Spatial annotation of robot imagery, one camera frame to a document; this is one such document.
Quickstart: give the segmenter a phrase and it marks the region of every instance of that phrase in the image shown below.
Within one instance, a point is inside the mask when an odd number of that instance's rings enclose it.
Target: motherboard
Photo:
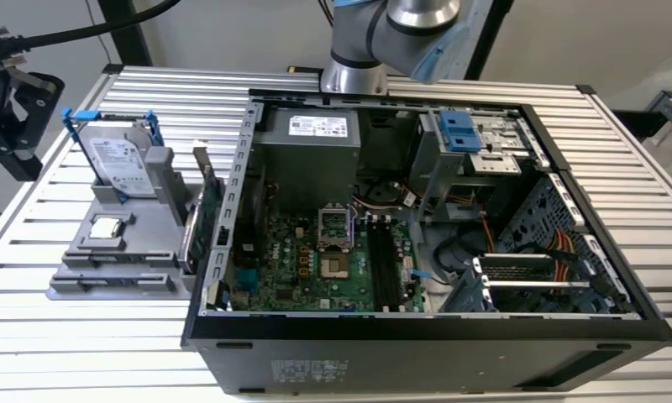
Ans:
[[[421,282],[410,275],[415,255],[406,222],[374,221],[374,216],[358,219],[348,214],[338,217],[335,213],[326,209],[320,216],[268,218],[262,267],[240,270],[251,276],[247,284],[240,276],[235,309],[425,311]],[[350,244],[324,242],[350,234]]]

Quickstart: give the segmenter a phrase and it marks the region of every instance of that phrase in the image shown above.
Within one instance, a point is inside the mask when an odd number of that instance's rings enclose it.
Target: power supply label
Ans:
[[[292,116],[290,136],[348,137],[347,118]]]
[[[107,176],[103,180],[128,196],[154,195],[155,188],[135,144],[124,139],[91,139],[91,144]]]
[[[272,359],[274,380],[283,384],[340,383],[347,377],[347,359]]]

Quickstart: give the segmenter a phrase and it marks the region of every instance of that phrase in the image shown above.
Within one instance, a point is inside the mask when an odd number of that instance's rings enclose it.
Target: aluminum table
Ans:
[[[200,173],[195,139],[218,174],[235,152],[250,88],[316,91],[312,74],[126,67],[106,73],[80,108],[160,116],[175,167]],[[597,95],[575,86],[391,78],[391,94],[534,105],[599,215],[672,326],[672,180]],[[567,394],[227,396],[179,338],[188,301],[50,301],[60,257],[94,198],[95,176],[62,134],[42,180],[0,217],[0,401],[490,401],[672,403],[672,347]]]

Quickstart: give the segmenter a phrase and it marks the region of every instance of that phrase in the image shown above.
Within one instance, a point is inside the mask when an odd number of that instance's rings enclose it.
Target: hard drive label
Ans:
[[[103,180],[128,196],[154,195],[155,188],[135,144],[124,139],[91,139],[91,143],[108,176]]]

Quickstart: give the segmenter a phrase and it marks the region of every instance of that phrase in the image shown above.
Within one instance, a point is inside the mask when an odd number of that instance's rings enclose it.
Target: green circuit board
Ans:
[[[374,283],[368,257],[366,223],[354,227],[354,248],[348,253],[339,250],[319,251],[319,218],[304,216],[272,216],[268,220],[263,264],[259,269],[256,292],[248,299],[251,311],[375,311]],[[391,226],[397,245],[403,257],[415,261],[406,223]],[[331,271],[323,260],[339,256],[344,259],[342,271]],[[403,275],[403,258],[397,259],[399,279]],[[411,283],[411,296],[402,282],[405,311],[423,311],[422,289]]]

